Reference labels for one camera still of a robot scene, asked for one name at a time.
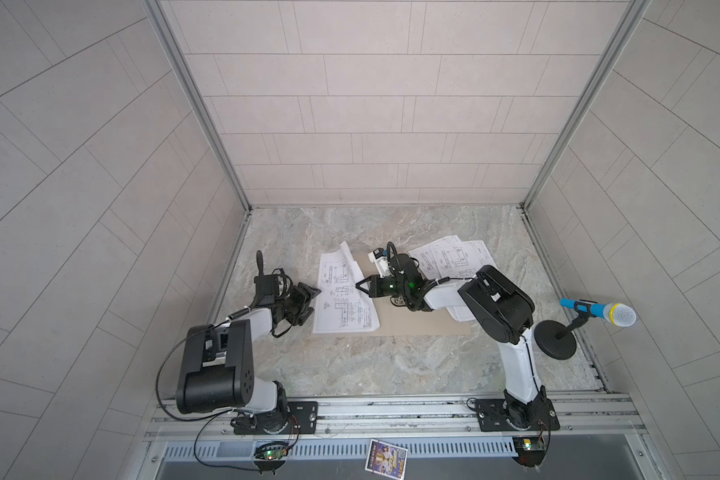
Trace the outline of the printed drawing sheet top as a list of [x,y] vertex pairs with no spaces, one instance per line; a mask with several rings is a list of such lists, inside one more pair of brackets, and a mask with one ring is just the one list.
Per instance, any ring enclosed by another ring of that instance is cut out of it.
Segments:
[[370,297],[357,289],[364,276],[346,242],[338,250],[320,256],[318,288],[314,305],[314,334],[370,333],[380,327]]

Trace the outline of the beige cardboard folder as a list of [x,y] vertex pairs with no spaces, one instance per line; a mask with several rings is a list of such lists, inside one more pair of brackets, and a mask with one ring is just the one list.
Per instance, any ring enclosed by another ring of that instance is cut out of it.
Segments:
[[372,332],[353,333],[353,336],[464,336],[471,333],[472,322],[457,322],[445,309],[411,312],[405,306],[394,306],[390,297],[372,301],[380,326]]

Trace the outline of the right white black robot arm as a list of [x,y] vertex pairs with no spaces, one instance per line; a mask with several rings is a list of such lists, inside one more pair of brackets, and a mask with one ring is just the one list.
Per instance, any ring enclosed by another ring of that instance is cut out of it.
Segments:
[[499,347],[505,374],[504,400],[491,404],[475,399],[468,407],[494,422],[496,429],[560,428],[533,355],[535,304],[496,267],[486,264],[474,274],[429,279],[414,257],[397,251],[394,243],[370,254],[378,272],[355,284],[368,298],[388,297],[411,312],[466,308]]

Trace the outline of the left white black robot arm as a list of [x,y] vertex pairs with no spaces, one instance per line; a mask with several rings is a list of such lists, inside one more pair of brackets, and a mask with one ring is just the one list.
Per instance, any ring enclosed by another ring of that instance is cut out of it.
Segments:
[[289,429],[301,430],[303,414],[291,405],[285,387],[255,375],[254,343],[266,335],[280,338],[304,325],[314,313],[312,302],[321,290],[293,282],[282,268],[267,272],[262,251],[256,252],[256,264],[251,304],[218,324],[190,328],[172,348],[183,350],[175,411],[166,406],[160,393],[161,376],[156,376],[156,400],[169,418],[193,422],[230,413],[237,434],[278,435]]

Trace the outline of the stack of printed sheets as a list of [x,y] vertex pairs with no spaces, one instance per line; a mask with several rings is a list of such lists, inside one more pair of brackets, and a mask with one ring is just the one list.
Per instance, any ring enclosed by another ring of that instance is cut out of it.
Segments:
[[440,283],[425,295],[425,303],[433,310],[446,309],[457,322],[474,321],[475,316],[458,293],[458,289],[485,265],[496,267],[491,253],[482,240],[461,241],[457,236],[442,237],[409,252],[419,263],[427,280]]

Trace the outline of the left green circuit board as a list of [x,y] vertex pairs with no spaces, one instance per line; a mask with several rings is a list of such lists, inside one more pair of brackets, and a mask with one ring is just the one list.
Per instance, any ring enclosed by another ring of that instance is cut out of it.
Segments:
[[289,449],[290,446],[287,442],[268,442],[256,447],[253,458],[255,462],[283,461],[288,455]]

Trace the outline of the colourful picture card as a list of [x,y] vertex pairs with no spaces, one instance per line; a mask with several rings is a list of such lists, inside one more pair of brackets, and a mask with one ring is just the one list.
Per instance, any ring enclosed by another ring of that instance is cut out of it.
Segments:
[[388,442],[371,439],[366,455],[365,470],[385,478],[403,480],[409,450]]

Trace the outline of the right circuit board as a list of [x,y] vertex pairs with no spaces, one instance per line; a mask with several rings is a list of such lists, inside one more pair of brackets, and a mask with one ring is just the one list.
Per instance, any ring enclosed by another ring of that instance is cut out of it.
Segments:
[[546,453],[547,446],[545,442],[538,437],[513,437],[512,442],[516,451],[513,460],[528,468],[534,468],[542,464]]

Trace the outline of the blue yellow toy microphone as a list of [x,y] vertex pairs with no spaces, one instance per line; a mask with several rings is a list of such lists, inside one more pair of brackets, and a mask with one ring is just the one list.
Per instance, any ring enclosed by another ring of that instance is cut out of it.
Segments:
[[560,300],[560,305],[575,311],[578,317],[598,317],[621,328],[630,327],[637,321],[635,310],[623,303],[603,304],[588,300],[564,298]]

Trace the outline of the aluminium mounting rail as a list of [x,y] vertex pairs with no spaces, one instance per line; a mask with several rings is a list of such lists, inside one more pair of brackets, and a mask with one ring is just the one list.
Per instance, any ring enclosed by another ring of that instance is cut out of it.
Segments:
[[319,438],[445,438],[533,434],[642,434],[646,427],[627,394],[551,392],[516,428],[499,394],[392,395],[293,399],[282,434]]

